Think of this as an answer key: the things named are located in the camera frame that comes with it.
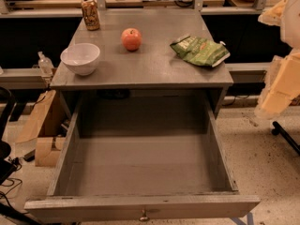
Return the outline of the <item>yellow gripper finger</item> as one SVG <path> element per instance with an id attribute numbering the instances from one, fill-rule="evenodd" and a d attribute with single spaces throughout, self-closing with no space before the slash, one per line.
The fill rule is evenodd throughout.
<path id="1" fill-rule="evenodd" d="M 300 52 L 275 56 L 264 77 L 265 87 L 254 110 L 261 119 L 278 116 L 300 95 Z"/>
<path id="2" fill-rule="evenodd" d="M 264 11 L 258 18 L 259 23 L 280 26 L 283 10 L 289 0 L 281 0 L 271 8 Z"/>

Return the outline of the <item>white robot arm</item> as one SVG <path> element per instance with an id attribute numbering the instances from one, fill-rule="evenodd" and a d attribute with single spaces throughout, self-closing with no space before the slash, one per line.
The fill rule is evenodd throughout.
<path id="1" fill-rule="evenodd" d="M 292 48 L 284 58 L 273 58 L 254 111 L 259 118 L 273 119 L 300 95 L 300 0 L 281 0 L 263 12 L 258 21 L 278 26 L 280 39 Z"/>

